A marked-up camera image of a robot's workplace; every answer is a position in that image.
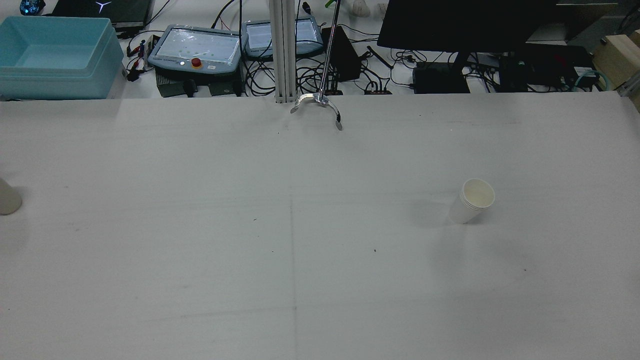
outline black monitor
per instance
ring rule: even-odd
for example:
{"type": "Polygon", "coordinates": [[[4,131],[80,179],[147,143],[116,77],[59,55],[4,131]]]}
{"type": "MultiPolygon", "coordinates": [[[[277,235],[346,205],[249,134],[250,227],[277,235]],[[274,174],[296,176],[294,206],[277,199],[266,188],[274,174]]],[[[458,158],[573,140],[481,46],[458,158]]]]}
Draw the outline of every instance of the black monitor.
{"type": "Polygon", "coordinates": [[[470,53],[505,53],[524,44],[557,0],[389,0],[378,45],[458,53],[453,64],[427,65],[433,92],[468,92],[462,68],[470,53]]]}

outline paper cup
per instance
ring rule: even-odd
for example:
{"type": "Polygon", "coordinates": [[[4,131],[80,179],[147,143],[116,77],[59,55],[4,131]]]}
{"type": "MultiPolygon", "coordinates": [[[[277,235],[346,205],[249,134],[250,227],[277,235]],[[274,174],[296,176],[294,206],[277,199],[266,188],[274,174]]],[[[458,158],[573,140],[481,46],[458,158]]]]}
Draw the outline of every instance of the paper cup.
{"type": "Polygon", "coordinates": [[[495,200],[491,185],[480,179],[469,179],[449,210],[449,218],[457,224],[466,224],[480,214],[495,200]]]}
{"type": "Polygon", "coordinates": [[[6,181],[0,179],[0,215],[9,215],[22,205],[22,198],[6,181]]]}

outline plastic storage box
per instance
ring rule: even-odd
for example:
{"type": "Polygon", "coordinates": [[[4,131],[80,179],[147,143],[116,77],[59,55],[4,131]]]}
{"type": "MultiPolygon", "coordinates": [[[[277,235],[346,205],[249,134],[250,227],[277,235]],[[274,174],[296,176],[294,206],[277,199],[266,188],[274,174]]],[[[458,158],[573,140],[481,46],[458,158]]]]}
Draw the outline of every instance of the plastic storage box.
{"type": "Polygon", "coordinates": [[[123,56],[109,19],[7,17],[0,24],[0,95],[105,99],[123,56]]]}

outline cable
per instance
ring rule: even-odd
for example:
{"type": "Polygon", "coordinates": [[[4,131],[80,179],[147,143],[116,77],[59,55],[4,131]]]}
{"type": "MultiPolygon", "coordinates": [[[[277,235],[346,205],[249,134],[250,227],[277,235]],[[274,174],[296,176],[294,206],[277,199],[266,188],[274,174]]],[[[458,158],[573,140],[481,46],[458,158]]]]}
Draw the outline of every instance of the cable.
{"type": "Polygon", "coordinates": [[[225,12],[225,10],[229,7],[229,5],[231,5],[231,3],[233,3],[234,1],[235,0],[229,0],[229,2],[222,7],[220,12],[218,13],[218,16],[216,16],[216,20],[213,21],[213,25],[211,25],[212,29],[216,28],[216,25],[218,24],[218,20],[220,20],[220,17],[222,16],[222,13],[225,12]]]}
{"type": "Polygon", "coordinates": [[[377,37],[377,36],[380,35],[380,34],[365,33],[364,31],[360,31],[360,30],[354,29],[351,26],[348,26],[348,25],[345,25],[345,24],[338,24],[338,26],[344,26],[345,28],[347,28],[347,29],[349,29],[351,31],[355,31],[355,32],[361,33],[363,35],[370,35],[370,36],[374,36],[374,37],[377,37]]]}
{"type": "Polygon", "coordinates": [[[602,76],[602,78],[604,79],[604,83],[605,83],[604,91],[609,91],[609,88],[611,87],[611,82],[609,81],[609,78],[607,78],[607,76],[603,72],[600,72],[600,71],[597,71],[597,70],[585,71],[582,75],[580,75],[578,77],[578,79],[575,81],[575,83],[573,84],[573,86],[571,87],[571,89],[572,89],[571,91],[575,91],[575,88],[579,87],[578,84],[580,83],[580,80],[582,80],[582,78],[584,76],[592,75],[592,74],[602,76]]]}
{"type": "MultiPolygon", "coordinates": [[[[164,5],[162,5],[162,7],[160,8],[160,10],[158,10],[158,12],[151,17],[151,19],[149,20],[149,22],[145,23],[143,28],[146,28],[149,24],[151,24],[159,15],[160,13],[164,10],[164,8],[166,7],[166,5],[169,3],[169,1],[171,0],[166,0],[166,2],[164,3],[164,5]]],[[[142,33],[146,33],[149,31],[153,31],[153,30],[145,30],[145,31],[126,31],[124,33],[119,34],[117,37],[121,40],[123,39],[128,39],[128,38],[135,38],[136,36],[138,36],[139,34],[142,33]]]]}
{"type": "Polygon", "coordinates": [[[164,30],[145,30],[145,31],[140,31],[139,33],[135,34],[131,39],[129,39],[129,43],[127,44],[127,57],[128,58],[133,56],[133,54],[131,53],[131,42],[133,42],[133,39],[138,37],[138,35],[144,34],[144,33],[164,33],[164,30]]]}
{"type": "Polygon", "coordinates": [[[151,20],[149,20],[149,22],[145,24],[145,27],[151,24],[158,17],[158,15],[160,15],[160,13],[164,10],[165,6],[169,3],[169,1],[171,0],[166,0],[166,2],[164,3],[164,5],[162,5],[160,10],[158,10],[158,12],[153,17],[151,17],[151,20]]]}

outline monitor stand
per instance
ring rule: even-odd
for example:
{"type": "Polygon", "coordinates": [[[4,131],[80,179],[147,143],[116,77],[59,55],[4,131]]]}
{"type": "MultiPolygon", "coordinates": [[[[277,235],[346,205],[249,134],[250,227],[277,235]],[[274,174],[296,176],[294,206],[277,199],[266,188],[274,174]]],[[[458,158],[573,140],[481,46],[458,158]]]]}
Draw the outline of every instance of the monitor stand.
{"type": "Polygon", "coordinates": [[[469,94],[462,69],[470,53],[460,52],[453,63],[423,63],[413,70],[415,94],[469,94]]]}

